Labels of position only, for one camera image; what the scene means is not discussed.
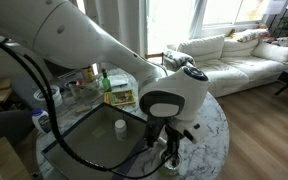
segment small white cap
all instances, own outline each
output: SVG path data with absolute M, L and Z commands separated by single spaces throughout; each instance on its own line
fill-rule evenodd
M 119 119 L 115 122 L 115 127 L 118 129 L 124 128 L 126 125 L 125 121 L 123 119 Z

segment marble tabletop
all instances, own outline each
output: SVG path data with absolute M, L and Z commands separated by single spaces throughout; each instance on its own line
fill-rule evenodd
M 128 73 L 121 69 L 114 69 L 110 71 L 111 74 L 124 73 L 128 77 L 128 84 L 122 87 L 115 87 L 113 90 L 133 89 L 135 97 L 138 97 L 137 82 Z M 96 107 L 98 102 L 90 104 Z M 70 106 L 63 106 L 60 112 L 57 113 L 60 132 L 65 132 L 69 127 L 81 119 L 87 112 L 76 116 L 75 110 L 79 104 Z M 129 112 L 142 119 L 147 119 L 138 106 L 138 102 L 134 105 L 120 106 L 122 110 Z M 204 123 L 208 129 L 208 135 L 197 144 L 192 144 L 188 139 L 184 138 L 180 141 L 179 153 L 182 157 L 182 165 L 179 169 L 178 175 L 172 178 L 163 177 L 159 172 L 145 179 L 215 179 L 224 165 L 228 148 L 229 148 L 229 129 L 226 117 L 214 99 L 214 97 L 207 93 L 206 99 L 199 109 L 198 118 Z M 57 171 L 41 154 L 45 149 L 55 140 L 52 133 L 46 135 L 39 133 L 36 142 L 36 156 L 40 172 L 44 179 L 66 179 L 59 171 Z M 141 176 L 149 173 L 159 163 L 159 152 L 162 149 L 157 145 L 151 150 L 139 156 L 128 175 Z

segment green bottle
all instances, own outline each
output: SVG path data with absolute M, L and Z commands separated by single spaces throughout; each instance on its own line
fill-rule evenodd
M 111 82 L 107 78 L 107 72 L 105 68 L 102 68 L 102 73 L 103 73 L 102 84 L 103 84 L 104 92 L 111 92 L 112 91 Z

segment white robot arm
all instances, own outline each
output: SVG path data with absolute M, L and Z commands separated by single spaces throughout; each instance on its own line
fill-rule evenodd
M 42 57 L 67 68 L 112 63 L 139 83 L 141 109 L 153 117 L 175 117 L 171 127 L 193 142 L 207 93 L 207 77 L 195 68 L 167 76 L 92 22 L 68 0 L 0 0 L 0 35 L 13 39 Z

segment white sofa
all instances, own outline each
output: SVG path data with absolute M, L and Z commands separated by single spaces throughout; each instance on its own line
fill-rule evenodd
M 168 46 L 190 55 L 198 69 L 209 78 L 209 92 L 214 97 L 274 82 L 288 69 L 288 47 L 278 47 L 255 39 L 240 43 L 224 35 L 194 39 Z M 167 69 L 176 71 L 180 66 L 164 58 Z

